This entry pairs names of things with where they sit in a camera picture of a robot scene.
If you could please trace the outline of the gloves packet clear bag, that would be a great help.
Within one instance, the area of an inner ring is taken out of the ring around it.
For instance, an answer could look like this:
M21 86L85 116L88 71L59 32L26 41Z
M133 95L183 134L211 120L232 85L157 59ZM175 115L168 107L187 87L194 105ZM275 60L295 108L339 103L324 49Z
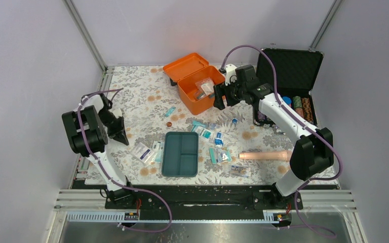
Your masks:
M208 77L195 83L196 87L206 96L214 94L214 82Z

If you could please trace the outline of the gauze pads clear bag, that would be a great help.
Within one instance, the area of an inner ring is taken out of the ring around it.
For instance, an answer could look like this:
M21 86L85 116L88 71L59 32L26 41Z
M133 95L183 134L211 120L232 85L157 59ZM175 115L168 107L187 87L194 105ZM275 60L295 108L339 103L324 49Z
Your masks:
M214 92L209 93L209 94L206 94L204 91L197 90L197 91L195 92L195 94L193 95L193 97L194 97L194 99L195 99L196 101L201 100L201 99L206 98L206 97L208 97L208 98L214 98Z

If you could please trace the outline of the white blue medicine box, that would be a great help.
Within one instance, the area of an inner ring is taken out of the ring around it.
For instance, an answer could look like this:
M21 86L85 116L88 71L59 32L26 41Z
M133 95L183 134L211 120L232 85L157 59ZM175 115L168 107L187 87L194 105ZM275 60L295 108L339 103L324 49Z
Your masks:
M145 165L150 163L151 161L154 161L156 156L156 152L153 149L149 148L141 142L137 143L130 150L130 154Z

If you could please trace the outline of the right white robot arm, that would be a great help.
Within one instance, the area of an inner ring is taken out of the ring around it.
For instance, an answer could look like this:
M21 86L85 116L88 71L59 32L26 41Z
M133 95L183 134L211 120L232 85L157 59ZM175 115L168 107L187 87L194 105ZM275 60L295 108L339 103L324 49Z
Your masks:
M282 209L299 187L334 164L332 133L328 129L319 130L298 115L273 86L260 81L252 65L228 64L219 71L225 81L214 86L214 107L223 110L244 101L270 118L294 146L290 170L271 189L271 204Z

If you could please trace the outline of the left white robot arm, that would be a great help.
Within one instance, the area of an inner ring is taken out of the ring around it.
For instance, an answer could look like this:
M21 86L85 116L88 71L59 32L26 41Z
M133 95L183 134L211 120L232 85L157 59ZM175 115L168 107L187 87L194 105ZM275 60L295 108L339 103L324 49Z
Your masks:
M112 101L103 93L91 93L61 118L72 151L93 163L105 180L107 198L118 200L124 208L134 206L137 195L128 189L127 176L107 151L110 139L129 145L122 111L113 109Z

